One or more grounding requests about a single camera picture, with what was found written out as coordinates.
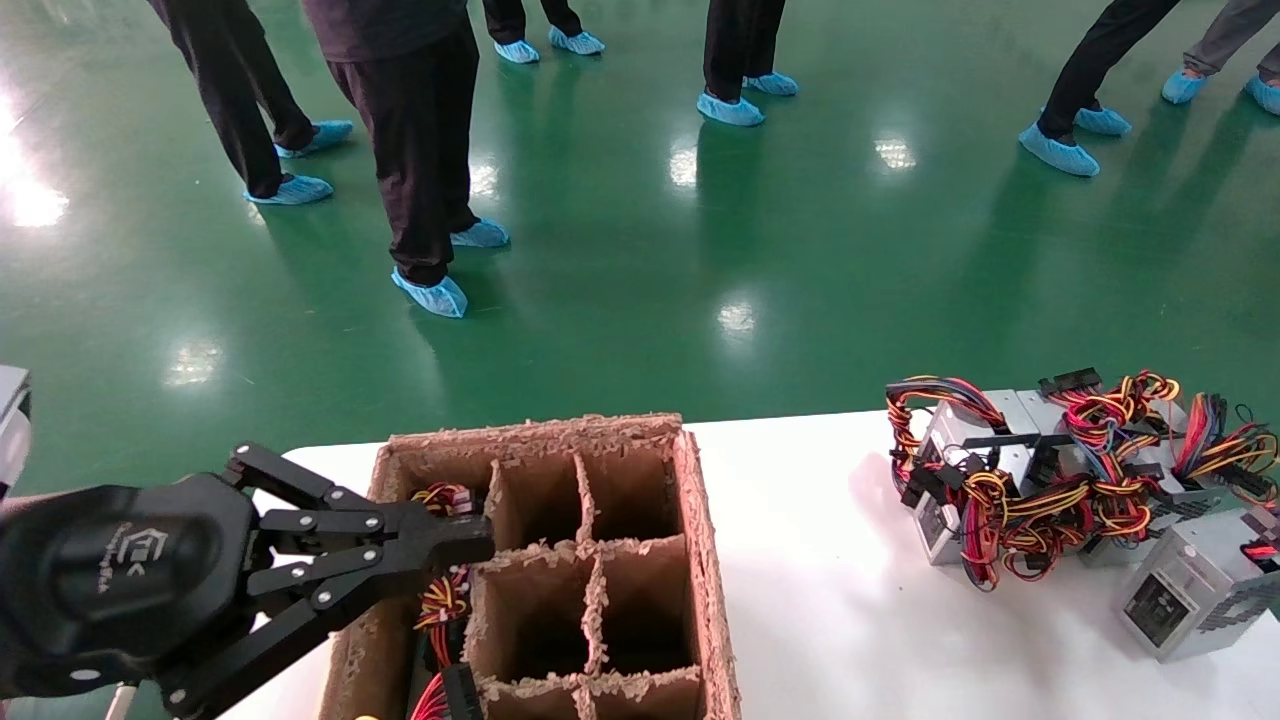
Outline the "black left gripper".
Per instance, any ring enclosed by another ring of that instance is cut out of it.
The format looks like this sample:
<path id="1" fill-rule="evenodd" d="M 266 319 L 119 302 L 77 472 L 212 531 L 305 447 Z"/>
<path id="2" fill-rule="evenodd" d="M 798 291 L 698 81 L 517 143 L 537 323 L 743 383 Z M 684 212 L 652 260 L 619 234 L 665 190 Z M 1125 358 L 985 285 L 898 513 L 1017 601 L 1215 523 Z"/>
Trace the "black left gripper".
<path id="1" fill-rule="evenodd" d="M 236 606 L 257 514 L 200 473 L 169 486 L 99 486 L 3 505 L 3 697 L 64 697 L 155 675 L 244 624 Z M 175 719 L 215 719 L 428 570 L 488 546 L 387 546 L 320 583 L 191 670 L 160 678 Z"/>

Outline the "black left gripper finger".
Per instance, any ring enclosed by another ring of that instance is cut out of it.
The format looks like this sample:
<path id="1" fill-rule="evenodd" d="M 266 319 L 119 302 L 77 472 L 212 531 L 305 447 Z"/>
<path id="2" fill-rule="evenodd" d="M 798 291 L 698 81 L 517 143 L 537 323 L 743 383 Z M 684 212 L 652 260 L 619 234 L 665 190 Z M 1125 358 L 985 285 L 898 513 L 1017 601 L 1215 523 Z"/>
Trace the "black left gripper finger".
<path id="1" fill-rule="evenodd" d="M 257 528 L 276 550 L 351 550 L 362 544 L 408 550 L 493 550 L 492 521 L 484 516 L 439 518 L 413 501 L 376 503 L 273 451 L 238 446 L 225 482 L 255 496 L 293 506 L 262 514 Z"/>

